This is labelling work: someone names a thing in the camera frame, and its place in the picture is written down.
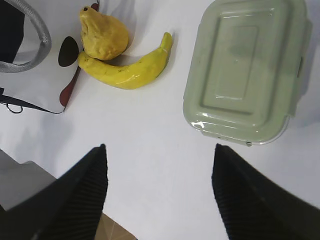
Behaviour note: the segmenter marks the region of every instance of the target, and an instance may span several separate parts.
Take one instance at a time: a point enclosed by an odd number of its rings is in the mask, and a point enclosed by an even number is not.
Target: green container lid
[[[296,111],[311,35],[304,0],[216,0],[198,28],[186,120],[236,143],[277,138]]]

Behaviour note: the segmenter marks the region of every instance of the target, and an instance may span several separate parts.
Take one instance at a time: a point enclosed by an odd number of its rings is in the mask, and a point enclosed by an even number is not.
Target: pear
[[[79,19],[81,40],[88,56],[105,61],[114,59],[126,50],[129,32],[117,18],[85,6],[79,13]]]

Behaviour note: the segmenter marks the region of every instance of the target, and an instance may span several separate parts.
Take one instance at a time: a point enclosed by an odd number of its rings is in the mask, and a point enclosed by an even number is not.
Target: white bag
[[[79,74],[78,13],[95,0],[0,0],[0,102],[61,113]]]

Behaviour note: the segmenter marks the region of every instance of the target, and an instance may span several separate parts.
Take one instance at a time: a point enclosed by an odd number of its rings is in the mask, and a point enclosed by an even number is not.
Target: banana stem
[[[172,40],[171,34],[166,32],[163,35],[160,48],[168,53],[171,50],[172,43],[173,43],[173,40]]]

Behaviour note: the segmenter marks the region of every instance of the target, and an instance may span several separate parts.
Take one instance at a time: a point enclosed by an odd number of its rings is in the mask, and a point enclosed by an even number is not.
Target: black ribbed pad
[[[320,240],[320,211],[227,146],[216,146],[212,186],[230,240]]]
[[[108,188],[106,146],[0,218],[1,240],[93,240]]]

